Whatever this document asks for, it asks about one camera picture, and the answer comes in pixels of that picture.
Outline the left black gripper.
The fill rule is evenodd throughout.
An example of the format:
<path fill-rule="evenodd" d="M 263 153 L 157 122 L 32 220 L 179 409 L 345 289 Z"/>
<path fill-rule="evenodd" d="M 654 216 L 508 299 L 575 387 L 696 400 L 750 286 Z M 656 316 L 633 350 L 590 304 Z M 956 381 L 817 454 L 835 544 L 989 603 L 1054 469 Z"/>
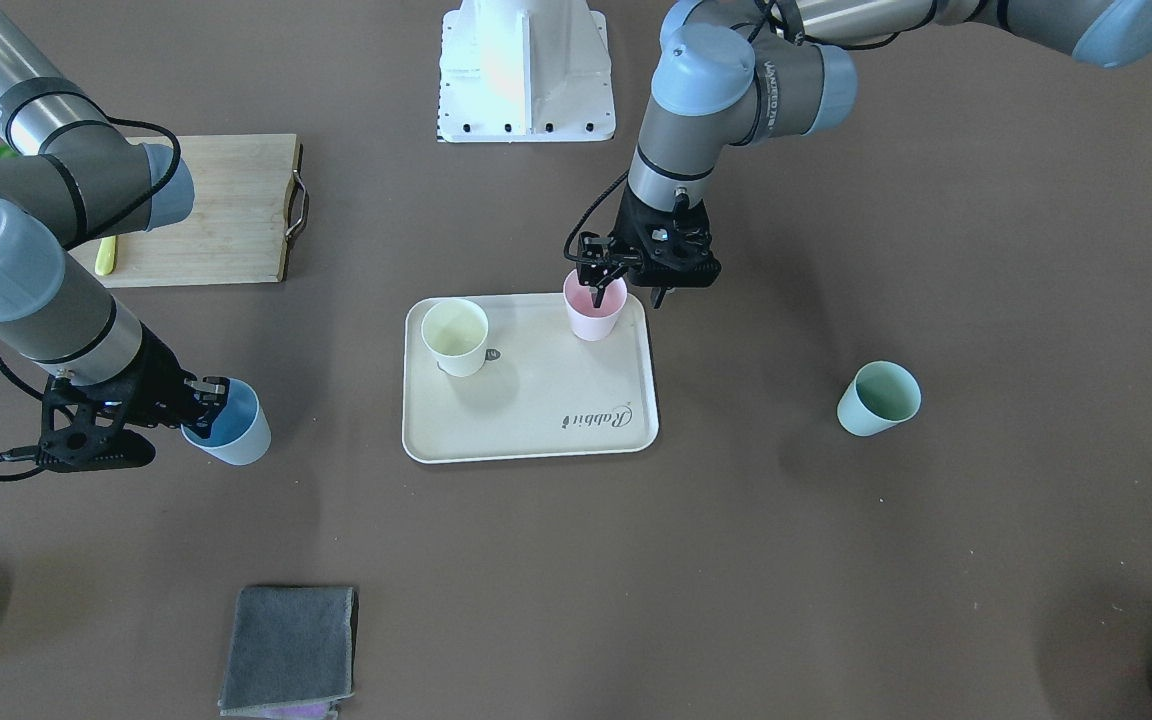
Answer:
<path fill-rule="evenodd" d="M 687 209 L 673 200 L 662 211 L 626 190 L 611 236 L 579 236 L 579 285 L 589 288 L 591 304 L 600 309 L 608 287 L 623 276 L 630 285 L 653 288 L 652 306 L 660 309 L 669 288 L 717 282 L 721 263 L 710 242 L 704 202 Z"/>

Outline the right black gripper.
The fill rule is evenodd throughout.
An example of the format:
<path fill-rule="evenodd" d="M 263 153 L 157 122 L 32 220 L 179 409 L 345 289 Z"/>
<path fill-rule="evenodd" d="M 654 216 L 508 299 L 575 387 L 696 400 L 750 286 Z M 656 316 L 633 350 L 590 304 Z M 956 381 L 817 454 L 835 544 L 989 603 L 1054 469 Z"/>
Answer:
<path fill-rule="evenodd" d="M 132 427 L 174 427 L 210 435 L 230 379 L 198 377 L 180 366 L 177 356 L 151 331 L 142 332 L 131 365 L 109 381 L 76 386 L 71 378 L 52 378 L 44 391 L 41 434 L 36 465 L 50 471 L 141 468 L 156 448 Z"/>

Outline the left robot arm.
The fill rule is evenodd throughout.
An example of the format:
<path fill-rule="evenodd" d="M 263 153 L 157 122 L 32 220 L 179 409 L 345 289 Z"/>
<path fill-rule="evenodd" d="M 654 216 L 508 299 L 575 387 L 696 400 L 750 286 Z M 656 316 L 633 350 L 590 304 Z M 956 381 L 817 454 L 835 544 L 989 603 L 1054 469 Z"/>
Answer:
<path fill-rule="evenodd" d="M 564 255 L 594 306 L 613 285 L 705 288 L 713 253 L 704 196 L 723 147 L 806 136 L 849 118 L 852 54 L 929 24 L 978 23 L 1093 67 L 1152 53 L 1152 1 L 677 1 L 660 24 L 660 56 L 621 191 L 600 236 L 573 228 Z"/>

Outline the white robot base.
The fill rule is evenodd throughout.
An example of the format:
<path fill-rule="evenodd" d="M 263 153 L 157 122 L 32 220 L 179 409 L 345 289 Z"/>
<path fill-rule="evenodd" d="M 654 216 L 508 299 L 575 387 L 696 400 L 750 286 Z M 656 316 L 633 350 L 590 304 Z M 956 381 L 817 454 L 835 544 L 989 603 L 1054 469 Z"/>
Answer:
<path fill-rule="evenodd" d="M 570 143 L 616 132 L 607 18 L 585 1 L 463 1 L 444 14 L 435 141 Z"/>

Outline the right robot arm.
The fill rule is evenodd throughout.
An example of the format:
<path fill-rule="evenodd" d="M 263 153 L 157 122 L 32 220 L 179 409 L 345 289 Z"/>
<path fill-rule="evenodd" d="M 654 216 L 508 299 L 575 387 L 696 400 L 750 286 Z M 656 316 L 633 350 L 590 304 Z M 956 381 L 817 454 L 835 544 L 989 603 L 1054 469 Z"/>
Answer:
<path fill-rule="evenodd" d="M 111 295 L 71 250 L 128 232 L 154 232 L 191 213 L 195 187 L 179 138 L 132 143 L 132 120 L 111 118 L 0 10 L 0 344 L 40 366 L 32 445 L 0 452 L 41 471 L 141 468 L 164 425 L 207 439 L 230 381 L 198 377 Z"/>

